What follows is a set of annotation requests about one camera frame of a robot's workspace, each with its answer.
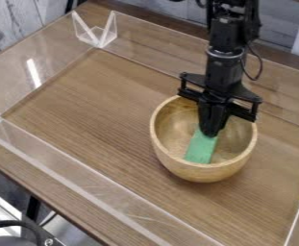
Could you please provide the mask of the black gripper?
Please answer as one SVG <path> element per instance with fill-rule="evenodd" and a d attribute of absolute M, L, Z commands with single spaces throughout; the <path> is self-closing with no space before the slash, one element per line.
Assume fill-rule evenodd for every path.
<path fill-rule="evenodd" d="M 221 92 L 205 85 L 204 75 L 183 72 L 180 80 L 177 94 L 197 103 L 199 128 L 205 136 L 217 135 L 231 115 L 255 121 L 261 98 L 240 82 Z"/>

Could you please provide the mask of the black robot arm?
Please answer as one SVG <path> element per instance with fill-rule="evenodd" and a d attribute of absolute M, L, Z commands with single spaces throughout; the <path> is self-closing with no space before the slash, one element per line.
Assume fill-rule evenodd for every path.
<path fill-rule="evenodd" d="M 197 104 L 200 132 L 215 137 L 229 116 L 253 122 L 261 98 L 243 86 L 243 76 L 256 81 L 245 71 L 251 43 L 259 38 L 259 0 L 207 0 L 209 42 L 205 73 L 180 74 L 179 95 Z"/>

